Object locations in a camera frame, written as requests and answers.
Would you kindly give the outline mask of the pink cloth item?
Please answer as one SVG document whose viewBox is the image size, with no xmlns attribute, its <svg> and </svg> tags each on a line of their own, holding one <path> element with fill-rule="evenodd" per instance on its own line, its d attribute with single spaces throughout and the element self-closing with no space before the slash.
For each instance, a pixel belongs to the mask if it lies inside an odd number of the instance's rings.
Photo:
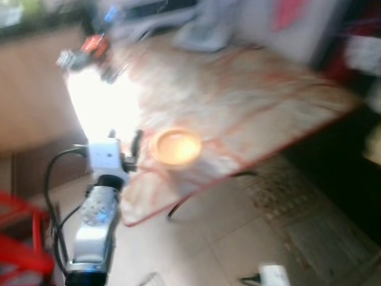
<svg viewBox="0 0 381 286">
<path fill-rule="evenodd" d="M 273 0 L 274 15 L 270 21 L 272 31 L 288 28 L 302 17 L 311 0 Z"/>
</svg>

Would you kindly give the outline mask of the grey white appliance base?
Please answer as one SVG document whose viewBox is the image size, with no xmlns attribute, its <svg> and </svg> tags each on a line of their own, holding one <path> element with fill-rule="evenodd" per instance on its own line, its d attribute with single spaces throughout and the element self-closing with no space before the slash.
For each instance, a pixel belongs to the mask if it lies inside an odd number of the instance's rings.
<svg viewBox="0 0 381 286">
<path fill-rule="evenodd" d="M 225 48 L 236 27 L 241 0 L 198 0 L 196 16 L 173 39 L 175 47 L 190 52 L 217 52 Z"/>
</svg>

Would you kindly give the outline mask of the low light wood cabinet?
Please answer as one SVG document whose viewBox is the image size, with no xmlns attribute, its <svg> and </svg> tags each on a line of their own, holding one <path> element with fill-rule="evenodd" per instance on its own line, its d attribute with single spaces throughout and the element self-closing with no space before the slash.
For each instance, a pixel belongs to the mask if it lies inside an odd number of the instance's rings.
<svg viewBox="0 0 381 286">
<path fill-rule="evenodd" d="M 0 157 L 79 128 L 57 59 L 82 41 L 71 27 L 0 43 Z"/>
</svg>

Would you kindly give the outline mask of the black handheld device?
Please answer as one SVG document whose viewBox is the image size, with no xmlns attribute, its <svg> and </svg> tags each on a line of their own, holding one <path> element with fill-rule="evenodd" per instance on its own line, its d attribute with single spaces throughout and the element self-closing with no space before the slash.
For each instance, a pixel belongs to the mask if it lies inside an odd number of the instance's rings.
<svg viewBox="0 0 381 286">
<path fill-rule="evenodd" d="M 82 54 L 79 50 L 63 50 L 57 58 L 57 66 L 62 69 L 76 69 L 81 66 Z"/>
</svg>

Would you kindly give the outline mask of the black metal table leg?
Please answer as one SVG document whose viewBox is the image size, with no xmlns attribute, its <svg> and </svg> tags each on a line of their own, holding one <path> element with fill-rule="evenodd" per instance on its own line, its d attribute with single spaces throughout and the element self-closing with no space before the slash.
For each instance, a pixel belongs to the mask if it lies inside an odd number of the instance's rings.
<svg viewBox="0 0 381 286">
<path fill-rule="evenodd" d="M 239 173 L 236 173 L 236 174 L 233 174 L 233 175 L 230 175 L 231 179 L 236 179 L 236 178 L 240 178 L 240 177 L 244 177 L 244 176 L 256 176 L 257 173 L 255 171 L 252 171 L 252 170 L 248 170 L 248 171 L 244 171 L 244 172 L 239 172 Z M 186 202 L 188 201 L 190 197 L 188 198 L 184 198 L 182 200 L 180 200 L 179 202 L 177 202 L 177 204 L 174 205 L 174 207 L 171 208 L 171 210 L 169 211 L 169 213 L 167 214 L 167 220 L 171 220 L 173 215 L 177 212 L 177 210 Z"/>
</svg>

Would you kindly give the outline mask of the round orange plastic container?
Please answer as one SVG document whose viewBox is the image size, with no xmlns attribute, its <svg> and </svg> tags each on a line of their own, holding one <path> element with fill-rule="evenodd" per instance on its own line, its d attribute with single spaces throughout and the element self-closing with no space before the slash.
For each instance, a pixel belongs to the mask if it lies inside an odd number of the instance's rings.
<svg viewBox="0 0 381 286">
<path fill-rule="evenodd" d="M 185 169 L 201 157 L 201 137 L 185 128 L 161 130 L 152 137 L 149 145 L 152 157 L 174 169 Z"/>
</svg>

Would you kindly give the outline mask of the brown patterned rug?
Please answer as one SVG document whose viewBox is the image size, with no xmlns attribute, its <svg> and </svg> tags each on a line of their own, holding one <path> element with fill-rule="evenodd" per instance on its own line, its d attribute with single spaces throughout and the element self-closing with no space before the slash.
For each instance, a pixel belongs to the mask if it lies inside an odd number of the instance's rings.
<svg viewBox="0 0 381 286">
<path fill-rule="evenodd" d="M 307 176 L 274 156 L 234 177 L 288 254 L 295 286 L 374 286 L 379 246 Z"/>
</svg>

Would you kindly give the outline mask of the orange black tape measure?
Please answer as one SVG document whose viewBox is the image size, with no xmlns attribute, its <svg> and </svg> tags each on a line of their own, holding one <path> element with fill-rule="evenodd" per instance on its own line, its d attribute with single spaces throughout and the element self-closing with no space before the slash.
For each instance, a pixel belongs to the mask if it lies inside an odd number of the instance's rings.
<svg viewBox="0 0 381 286">
<path fill-rule="evenodd" d="M 87 36 L 79 51 L 93 59 L 104 60 L 111 49 L 111 41 L 105 35 Z"/>
</svg>

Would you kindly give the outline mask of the red plastic stool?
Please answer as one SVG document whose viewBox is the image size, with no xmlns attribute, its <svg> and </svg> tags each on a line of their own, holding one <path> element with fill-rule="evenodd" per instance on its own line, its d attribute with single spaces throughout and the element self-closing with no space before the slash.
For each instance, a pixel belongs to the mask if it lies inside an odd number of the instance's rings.
<svg viewBox="0 0 381 286">
<path fill-rule="evenodd" d="M 8 224 L 30 219 L 31 243 L 3 234 Z M 55 262 L 45 250 L 50 215 L 28 201 L 0 193 L 0 286 L 56 286 Z"/>
</svg>

